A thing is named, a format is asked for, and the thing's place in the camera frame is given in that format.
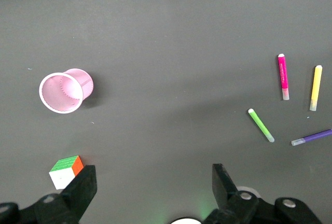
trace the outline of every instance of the rubik's cube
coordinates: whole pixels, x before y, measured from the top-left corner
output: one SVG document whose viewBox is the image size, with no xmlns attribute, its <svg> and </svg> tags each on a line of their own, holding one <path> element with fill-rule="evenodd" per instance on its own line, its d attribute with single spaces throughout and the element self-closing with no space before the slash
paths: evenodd
<svg viewBox="0 0 332 224">
<path fill-rule="evenodd" d="M 49 172 L 56 189 L 64 189 L 83 169 L 79 156 L 60 159 Z"/>
</svg>

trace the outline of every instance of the green marker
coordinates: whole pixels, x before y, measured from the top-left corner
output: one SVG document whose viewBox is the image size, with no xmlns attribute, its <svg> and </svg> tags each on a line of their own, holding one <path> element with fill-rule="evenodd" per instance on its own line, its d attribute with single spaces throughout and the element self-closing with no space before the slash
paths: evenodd
<svg viewBox="0 0 332 224">
<path fill-rule="evenodd" d="M 265 127 L 265 125 L 263 124 L 263 122 L 260 120 L 260 118 L 257 116 L 257 114 L 255 113 L 255 111 L 250 108 L 248 110 L 248 113 L 250 114 L 250 116 L 253 118 L 253 120 L 256 122 L 256 124 L 258 125 L 258 127 L 261 129 L 261 131 L 264 133 L 264 135 L 266 136 L 266 138 L 273 143 L 274 142 L 274 137 L 272 137 L 271 133 L 269 132 L 269 130 Z"/>
</svg>

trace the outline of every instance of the white circular light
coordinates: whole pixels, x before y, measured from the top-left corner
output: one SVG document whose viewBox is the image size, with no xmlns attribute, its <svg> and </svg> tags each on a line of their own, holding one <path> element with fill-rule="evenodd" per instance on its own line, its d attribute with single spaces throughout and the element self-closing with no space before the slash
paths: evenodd
<svg viewBox="0 0 332 224">
<path fill-rule="evenodd" d="M 191 218 L 182 218 L 172 222 L 171 224 L 201 224 L 199 221 Z"/>
<path fill-rule="evenodd" d="M 249 187 L 246 187 L 246 186 L 237 186 L 237 189 L 239 191 L 248 191 L 248 192 L 251 192 L 252 194 L 254 194 L 255 196 L 257 196 L 257 198 L 261 198 L 260 194 L 258 193 L 258 191 L 256 189 L 249 188 Z"/>
</svg>

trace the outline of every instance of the dark gray background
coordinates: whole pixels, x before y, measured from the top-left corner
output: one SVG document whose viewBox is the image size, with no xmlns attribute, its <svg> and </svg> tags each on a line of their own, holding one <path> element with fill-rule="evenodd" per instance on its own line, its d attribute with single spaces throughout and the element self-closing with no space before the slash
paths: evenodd
<svg viewBox="0 0 332 224">
<path fill-rule="evenodd" d="M 0 200 L 26 207 L 56 192 L 49 170 L 81 155 L 98 177 L 81 223 L 202 220 L 216 207 L 212 164 L 223 163 L 236 185 L 270 203 L 299 198 L 330 223 L 332 138 L 289 143 L 332 126 L 331 10 L 332 0 L 0 0 Z M 39 83 L 75 67 L 93 93 L 74 113 L 51 112 Z"/>
</svg>

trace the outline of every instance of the green cube face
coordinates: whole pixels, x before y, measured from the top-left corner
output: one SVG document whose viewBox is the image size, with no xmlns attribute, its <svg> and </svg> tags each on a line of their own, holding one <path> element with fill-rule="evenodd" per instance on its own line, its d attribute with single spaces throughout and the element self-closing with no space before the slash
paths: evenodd
<svg viewBox="0 0 332 224">
<path fill-rule="evenodd" d="M 63 170 L 66 168 L 70 168 L 74 165 L 75 160 L 78 158 L 78 156 L 73 156 L 70 158 L 64 158 L 60 159 L 51 169 L 51 171 L 58 171 Z"/>
</svg>

